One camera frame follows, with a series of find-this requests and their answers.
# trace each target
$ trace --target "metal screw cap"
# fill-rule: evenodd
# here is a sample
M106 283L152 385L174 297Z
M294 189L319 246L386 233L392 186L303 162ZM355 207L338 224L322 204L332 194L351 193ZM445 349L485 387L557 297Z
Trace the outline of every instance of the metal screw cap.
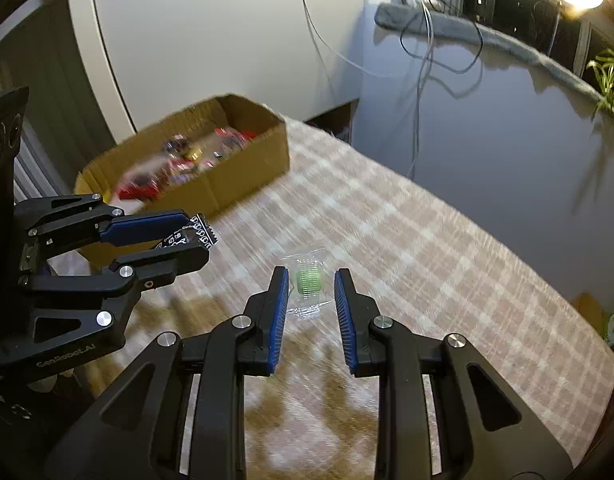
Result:
M251 325L251 318L249 316L236 316L231 320L231 324L236 328L247 328Z
M461 334L449 334L447 336L447 343L454 348L462 348L467 344L467 340Z
M373 318L373 324L378 328L389 328L393 325L393 320L389 316L376 316Z
M109 326L113 320L114 317L106 310L98 312L98 315L96 316L96 323L98 323L100 326Z
M156 341L160 346L171 346L176 342L176 334L173 332L163 332Z
M123 265L122 267L120 267L120 270L118 272L120 272L120 275L123 278L128 278L133 274L133 267L129 265Z

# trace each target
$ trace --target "table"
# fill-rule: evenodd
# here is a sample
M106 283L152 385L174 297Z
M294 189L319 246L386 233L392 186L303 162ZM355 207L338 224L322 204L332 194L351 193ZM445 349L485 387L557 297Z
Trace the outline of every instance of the table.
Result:
M240 313L280 257L321 239L330 273L349 267L383 314L433 338L464 334L577 464L614 385L614 354L596 332L426 190L325 132L288 120L288 135L291 171L214 219L205 268L143 293L125 348L88 366L94 391L160 332L193 336ZM378 383L349 375L335 306L289 315L276 374L245 378L245 389L250 479L373 478Z

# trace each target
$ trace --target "plastic bag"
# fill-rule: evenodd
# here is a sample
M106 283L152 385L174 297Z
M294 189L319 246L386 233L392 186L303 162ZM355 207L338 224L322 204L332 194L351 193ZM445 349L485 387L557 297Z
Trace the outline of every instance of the plastic bag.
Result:
M169 182L171 157L160 153L132 166L120 179L116 194L120 200L150 200Z
M324 306L333 303L333 275L325 266L326 255L324 245L315 244L280 259L291 281L288 314L317 317Z

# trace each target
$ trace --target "black cable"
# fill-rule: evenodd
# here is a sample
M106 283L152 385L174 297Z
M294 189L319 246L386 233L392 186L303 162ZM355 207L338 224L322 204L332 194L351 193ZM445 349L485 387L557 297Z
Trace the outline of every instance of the black cable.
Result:
M456 12L456 14L458 14L458 16L460 17L461 15L465 18L467 18L474 26L474 28L476 29L476 32L478 33L478 38L480 39L480 47L478 49L478 53L476 54L476 56L474 57L473 61L471 63L469 63L469 65L462 69L462 70L457 70L455 68L452 68L448 65L445 65L445 63L441 63L440 61L436 61L435 59L430 59L429 61L431 61L432 63L436 64L439 67L442 67L445 70L448 70L449 72L453 72L455 74L465 74L467 73L469 70L472 69L472 67L476 64L476 62L478 61L478 59L480 58L480 54L482 54L482 49L485 46L485 41L482 39L482 33L480 32L480 29L478 28L478 25L476 24L476 22L474 20L472 20L469 16L465 16L464 14L462 14L458 9L456 9L455 7L451 6L450 4L448 4L446 1L444 0L439 0L440 3L442 3L443 5L445 5L445 7L447 7L449 10L454 9L454 12ZM431 5L431 8L435 11L435 12L440 12L440 10L437 10L436 7L431 3L431 0L429 0L429 3ZM411 23L413 23L413 21L418 17L418 14L415 14L407 23L406 25L402 28L402 30L400 31L400 45L402 46L402 50L404 50L407 55L409 57L412 57L414 59L423 59L423 56L418 56L417 54L411 53L407 47L405 46L405 43L403 41L403 37L405 35L405 32L407 31L407 29L409 28L409 25L411 25Z
M534 44L538 44L538 22L536 22L536 7L538 6L539 3L541 3L542 0L537 0L534 4L533 4L533 10L532 10L532 21L533 21L533 43Z

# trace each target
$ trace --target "window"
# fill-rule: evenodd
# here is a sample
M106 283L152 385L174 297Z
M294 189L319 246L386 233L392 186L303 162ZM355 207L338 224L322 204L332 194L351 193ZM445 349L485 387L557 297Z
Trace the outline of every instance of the window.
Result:
M551 58L569 70L580 35L580 20L558 19L558 8L549 0L463 0L462 12L472 20L504 32L546 54L556 27Z

